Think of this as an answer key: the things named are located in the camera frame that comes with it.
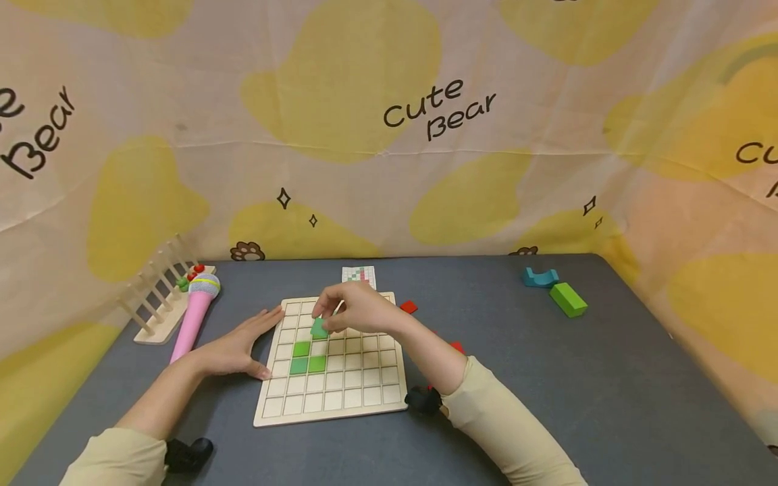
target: beige sleeve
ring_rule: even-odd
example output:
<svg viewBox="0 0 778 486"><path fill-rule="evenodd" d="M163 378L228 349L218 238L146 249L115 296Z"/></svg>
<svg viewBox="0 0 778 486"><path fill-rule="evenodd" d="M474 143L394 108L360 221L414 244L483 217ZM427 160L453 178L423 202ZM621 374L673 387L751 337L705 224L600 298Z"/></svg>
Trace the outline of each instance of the beige sleeve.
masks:
<svg viewBox="0 0 778 486"><path fill-rule="evenodd" d="M162 440L128 428L109 428L89 440L60 486L157 486L165 478L166 451Z"/></svg>
<svg viewBox="0 0 778 486"><path fill-rule="evenodd" d="M538 419L474 357L468 357L462 384L443 396L443 405L454 427L475 440L511 484L586 484Z"/></svg>

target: pink toy microphone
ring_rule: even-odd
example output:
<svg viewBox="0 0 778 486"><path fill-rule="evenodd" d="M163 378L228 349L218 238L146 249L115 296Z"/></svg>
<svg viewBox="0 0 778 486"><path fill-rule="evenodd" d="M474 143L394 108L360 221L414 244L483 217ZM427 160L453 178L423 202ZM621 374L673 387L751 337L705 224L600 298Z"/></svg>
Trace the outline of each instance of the pink toy microphone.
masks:
<svg viewBox="0 0 778 486"><path fill-rule="evenodd" d="M173 355L170 356L171 363L192 350L202 325L202 318L221 288L219 279L213 274L199 274L189 283L187 312L178 331Z"/></svg>

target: teal block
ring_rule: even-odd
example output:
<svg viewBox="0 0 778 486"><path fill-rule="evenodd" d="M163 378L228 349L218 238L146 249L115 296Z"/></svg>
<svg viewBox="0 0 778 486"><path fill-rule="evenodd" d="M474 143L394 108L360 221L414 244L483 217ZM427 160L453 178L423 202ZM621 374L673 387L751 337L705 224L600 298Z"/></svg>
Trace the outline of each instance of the teal block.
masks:
<svg viewBox="0 0 778 486"><path fill-rule="evenodd" d="M294 358L289 367L290 375L304 375L308 370L308 358Z"/></svg>
<svg viewBox="0 0 778 486"><path fill-rule="evenodd" d="M324 319L321 317L317 317L314 319L314 326L310 329L310 335L314 337L314 340L317 339L327 339L329 337L329 333L324 330L322 325L324 324Z"/></svg>
<svg viewBox="0 0 778 486"><path fill-rule="evenodd" d="M570 287L570 284L566 282L554 285L550 295L568 317L578 317L589 308L588 304L573 290L573 287Z"/></svg>
<svg viewBox="0 0 778 486"><path fill-rule="evenodd" d="M559 275L554 269L542 274L536 274L530 267L526 267L524 271L521 272L521 280L524 281L524 284L527 287L551 288L554 284L559 282Z"/></svg>

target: green block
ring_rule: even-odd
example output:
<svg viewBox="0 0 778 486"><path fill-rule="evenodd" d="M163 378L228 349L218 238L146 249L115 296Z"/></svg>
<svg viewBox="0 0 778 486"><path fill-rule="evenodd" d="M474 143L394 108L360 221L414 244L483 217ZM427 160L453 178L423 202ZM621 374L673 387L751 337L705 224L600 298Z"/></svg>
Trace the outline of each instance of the green block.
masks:
<svg viewBox="0 0 778 486"><path fill-rule="evenodd" d="M292 356L299 358L300 356L308 356L310 354L310 341L299 341L294 344L292 350Z"/></svg>
<svg viewBox="0 0 778 486"><path fill-rule="evenodd" d="M308 369L308 358L294 358L289 367L289 374L304 375L306 369Z"/></svg>
<svg viewBox="0 0 778 486"><path fill-rule="evenodd" d="M311 356L308 360L309 373L323 373L327 365L327 356Z"/></svg>
<svg viewBox="0 0 778 486"><path fill-rule="evenodd" d="M556 284L551 287L551 298L556 305L562 308L562 311L568 317L578 317L589 307L582 298L570 287L568 283Z"/></svg>
<svg viewBox="0 0 778 486"><path fill-rule="evenodd" d="M310 335L314 337L314 340L327 339L327 337L329 337L329 333L324 330L321 326L322 324L324 324L324 319L321 317L314 319L314 326L310 329Z"/></svg>

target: blue block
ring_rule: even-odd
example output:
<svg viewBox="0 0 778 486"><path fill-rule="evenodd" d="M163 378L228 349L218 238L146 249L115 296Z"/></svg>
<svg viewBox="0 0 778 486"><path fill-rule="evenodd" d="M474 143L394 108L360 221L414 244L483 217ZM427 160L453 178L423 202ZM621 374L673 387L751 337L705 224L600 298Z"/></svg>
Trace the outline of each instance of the blue block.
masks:
<svg viewBox="0 0 778 486"><path fill-rule="evenodd" d="M521 274L521 280L527 287L551 288L559 282L556 270L549 270L542 274L536 274L531 268L526 267Z"/></svg>

